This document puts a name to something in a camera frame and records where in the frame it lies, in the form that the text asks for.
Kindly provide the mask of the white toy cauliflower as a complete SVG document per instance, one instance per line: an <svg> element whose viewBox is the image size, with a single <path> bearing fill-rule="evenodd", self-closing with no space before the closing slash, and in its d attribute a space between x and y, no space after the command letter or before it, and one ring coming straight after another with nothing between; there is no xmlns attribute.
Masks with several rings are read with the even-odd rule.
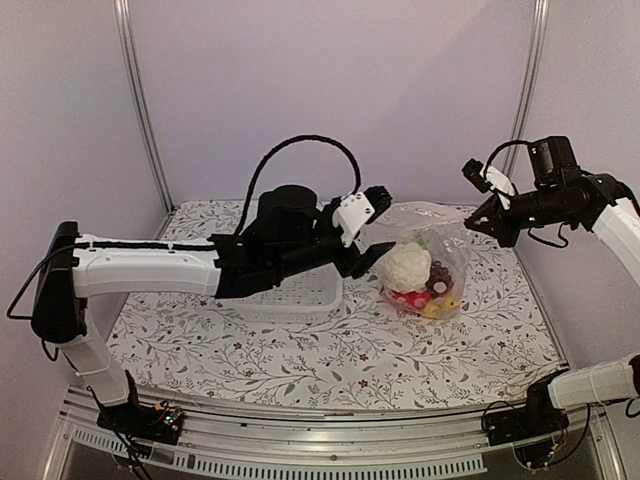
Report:
<svg viewBox="0 0 640 480"><path fill-rule="evenodd" d="M430 276L432 256L416 242L397 244L377 263L382 285L396 292L421 292Z"/></svg>

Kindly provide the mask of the clear zip top bag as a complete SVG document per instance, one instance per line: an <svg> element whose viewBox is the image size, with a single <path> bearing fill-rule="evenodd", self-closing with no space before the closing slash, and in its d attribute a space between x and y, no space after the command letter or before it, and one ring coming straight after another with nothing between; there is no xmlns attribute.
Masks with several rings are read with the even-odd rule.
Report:
<svg viewBox="0 0 640 480"><path fill-rule="evenodd" d="M394 308L430 320L459 313L471 261L466 217L451 206L405 202L367 228L366 243L395 244L374 266L381 294Z"/></svg>

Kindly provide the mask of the red toy bell pepper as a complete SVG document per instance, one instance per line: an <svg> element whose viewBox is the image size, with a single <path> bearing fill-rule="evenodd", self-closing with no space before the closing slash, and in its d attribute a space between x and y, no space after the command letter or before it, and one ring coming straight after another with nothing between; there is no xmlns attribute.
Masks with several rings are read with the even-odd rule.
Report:
<svg viewBox="0 0 640 480"><path fill-rule="evenodd" d="M432 300L432 295L428 291L422 292L391 292L393 304L402 310L422 311Z"/></svg>

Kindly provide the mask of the white plastic basket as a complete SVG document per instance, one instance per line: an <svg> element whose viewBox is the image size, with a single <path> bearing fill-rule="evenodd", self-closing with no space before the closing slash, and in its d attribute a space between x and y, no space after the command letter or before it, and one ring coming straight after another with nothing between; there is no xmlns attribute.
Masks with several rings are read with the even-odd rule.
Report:
<svg viewBox="0 0 640 480"><path fill-rule="evenodd" d="M273 290L220 303L253 322L322 323L341 308L342 295L343 279L325 266L287 278Z"/></svg>

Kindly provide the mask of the dark purple toy grapes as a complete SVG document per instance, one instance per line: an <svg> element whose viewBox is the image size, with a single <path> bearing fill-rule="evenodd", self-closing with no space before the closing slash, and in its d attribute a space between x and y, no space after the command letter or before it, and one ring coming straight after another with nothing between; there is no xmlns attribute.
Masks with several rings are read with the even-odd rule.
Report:
<svg viewBox="0 0 640 480"><path fill-rule="evenodd" d="M449 269L440 261L433 261L430 267L430 276L425 283L426 289L432 295L441 296L448 293L454 285Z"/></svg>

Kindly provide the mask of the yellow toy corn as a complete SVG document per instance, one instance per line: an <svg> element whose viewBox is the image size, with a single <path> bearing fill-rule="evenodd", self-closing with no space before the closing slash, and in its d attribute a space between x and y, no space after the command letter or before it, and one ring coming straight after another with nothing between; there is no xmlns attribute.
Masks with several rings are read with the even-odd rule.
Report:
<svg viewBox="0 0 640 480"><path fill-rule="evenodd" d="M429 319L447 319L458 313L460 309L460 301L447 295L432 299L426 304L422 314Z"/></svg>

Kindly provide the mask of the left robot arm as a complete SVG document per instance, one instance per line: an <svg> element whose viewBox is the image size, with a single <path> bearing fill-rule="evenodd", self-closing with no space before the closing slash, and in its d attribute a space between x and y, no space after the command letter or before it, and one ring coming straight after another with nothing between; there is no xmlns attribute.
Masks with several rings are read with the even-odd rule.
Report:
<svg viewBox="0 0 640 480"><path fill-rule="evenodd" d="M360 250L361 230L385 213L391 194L382 186L355 186L320 205L300 185L263 194L248 190L257 215L242 214L230 234L188 242L103 239L61 223L44 258L24 282L32 291L25 317L42 343L66 357L97 403L128 434L148 426L134 381L116 364L88 313L91 297L113 293L178 292L218 299L246 298L290 277L331 265L342 277L362 277L390 249Z"/></svg>

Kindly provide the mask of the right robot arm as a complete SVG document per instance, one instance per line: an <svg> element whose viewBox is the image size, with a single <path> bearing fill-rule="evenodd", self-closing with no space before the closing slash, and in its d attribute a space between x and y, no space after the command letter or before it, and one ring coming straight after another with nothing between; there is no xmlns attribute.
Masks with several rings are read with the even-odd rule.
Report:
<svg viewBox="0 0 640 480"><path fill-rule="evenodd" d="M550 309L568 364L533 381L517 427L556 410L639 395L639 203L623 181L578 163L566 136L510 140L462 174L483 199L465 227L517 248Z"/></svg>

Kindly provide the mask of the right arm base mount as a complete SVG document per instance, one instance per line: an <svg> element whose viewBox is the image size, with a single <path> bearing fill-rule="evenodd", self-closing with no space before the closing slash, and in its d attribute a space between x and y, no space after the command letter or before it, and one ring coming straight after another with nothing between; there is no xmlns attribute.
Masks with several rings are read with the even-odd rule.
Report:
<svg viewBox="0 0 640 480"><path fill-rule="evenodd" d="M490 403L480 425L489 445L497 446L530 438L563 433L569 427L567 414L556 409L547 396L533 396L516 407L504 400Z"/></svg>

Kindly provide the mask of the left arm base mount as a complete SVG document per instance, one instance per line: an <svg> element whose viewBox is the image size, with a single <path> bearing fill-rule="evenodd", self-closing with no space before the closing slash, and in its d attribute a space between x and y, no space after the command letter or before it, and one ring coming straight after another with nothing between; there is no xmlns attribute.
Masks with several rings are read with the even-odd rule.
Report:
<svg viewBox="0 0 640 480"><path fill-rule="evenodd" d="M134 399L116 406L100 404L99 410L97 425L122 436L175 446L182 433L184 412L166 401L145 406Z"/></svg>

